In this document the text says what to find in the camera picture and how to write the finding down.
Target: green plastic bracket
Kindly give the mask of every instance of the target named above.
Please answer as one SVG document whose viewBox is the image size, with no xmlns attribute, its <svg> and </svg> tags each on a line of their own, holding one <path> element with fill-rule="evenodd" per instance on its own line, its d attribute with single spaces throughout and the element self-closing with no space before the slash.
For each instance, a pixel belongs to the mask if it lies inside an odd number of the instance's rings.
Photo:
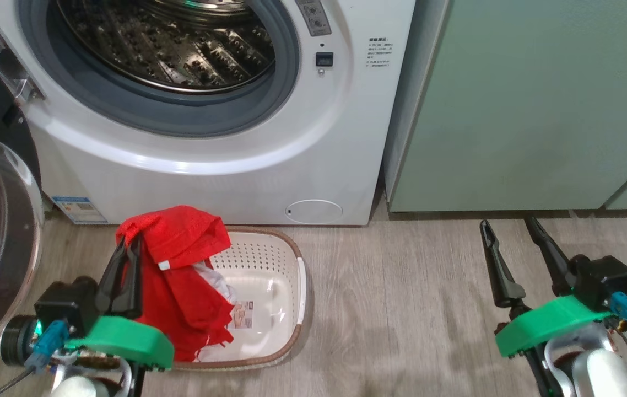
<svg viewBox="0 0 627 397">
<path fill-rule="evenodd" d="M 509 357 L 610 315 L 593 312 L 575 296 L 558 297 L 518 316 L 498 332 L 495 342 L 502 357 Z"/>
<path fill-rule="evenodd" d="M 70 339 L 69 349 L 85 346 L 147 367 L 172 369 L 174 345 L 152 326 L 116 316 L 101 316 L 83 339 Z"/>
</svg>

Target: sticker inside basket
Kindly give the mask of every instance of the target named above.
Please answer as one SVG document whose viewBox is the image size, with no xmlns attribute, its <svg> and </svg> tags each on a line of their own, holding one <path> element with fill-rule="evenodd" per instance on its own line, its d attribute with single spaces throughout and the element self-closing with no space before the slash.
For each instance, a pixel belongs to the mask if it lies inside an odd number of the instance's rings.
<svg viewBox="0 0 627 397">
<path fill-rule="evenodd" d="M 228 329 L 251 329 L 252 328 L 252 307 L 251 300 L 237 301 L 230 315 L 233 320 L 228 324 Z"/>
</svg>

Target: red towel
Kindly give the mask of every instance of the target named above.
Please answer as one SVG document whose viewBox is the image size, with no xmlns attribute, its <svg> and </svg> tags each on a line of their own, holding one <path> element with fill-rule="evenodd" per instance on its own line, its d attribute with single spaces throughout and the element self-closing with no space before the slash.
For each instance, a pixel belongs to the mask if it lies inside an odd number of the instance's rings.
<svg viewBox="0 0 627 397">
<path fill-rule="evenodd" d="M 141 214 L 120 224 L 117 241 L 142 232 L 142 324 L 169 337 L 175 361 L 191 362 L 206 345 L 232 342 L 230 304 L 193 269 L 230 246 L 223 221 L 192 207 Z"/>
</svg>

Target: laundry basket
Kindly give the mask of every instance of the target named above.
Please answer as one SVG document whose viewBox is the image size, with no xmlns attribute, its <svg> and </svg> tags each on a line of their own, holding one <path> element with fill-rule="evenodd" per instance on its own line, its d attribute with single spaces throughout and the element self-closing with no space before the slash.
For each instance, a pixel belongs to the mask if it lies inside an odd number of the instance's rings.
<svg viewBox="0 0 627 397">
<path fill-rule="evenodd" d="M 228 326 L 233 343 L 208 346 L 198 362 L 175 362 L 174 369 L 231 371 L 269 367 L 286 358 L 301 334 L 306 308 L 306 269 L 299 247 L 270 229 L 228 228 L 232 245 L 210 258 L 236 291 Z"/>
</svg>

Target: gray rubber seal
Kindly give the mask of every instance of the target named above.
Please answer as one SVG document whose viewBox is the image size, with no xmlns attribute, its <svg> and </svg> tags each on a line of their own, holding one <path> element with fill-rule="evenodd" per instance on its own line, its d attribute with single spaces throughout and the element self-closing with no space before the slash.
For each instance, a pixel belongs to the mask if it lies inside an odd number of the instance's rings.
<svg viewBox="0 0 627 397">
<path fill-rule="evenodd" d="M 127 126 L 188 138 L 237 133 L 278 110 L 298 77 L 298 35 L 280 0 L 248 1 L 272 39 L 273 71 L 246 87 L 215 95 L 169 93 L 115 73 L 77 43 L 52 4 L 17 2 L 21 28 L 39 64 L 88 108 Z"/>
</svg>

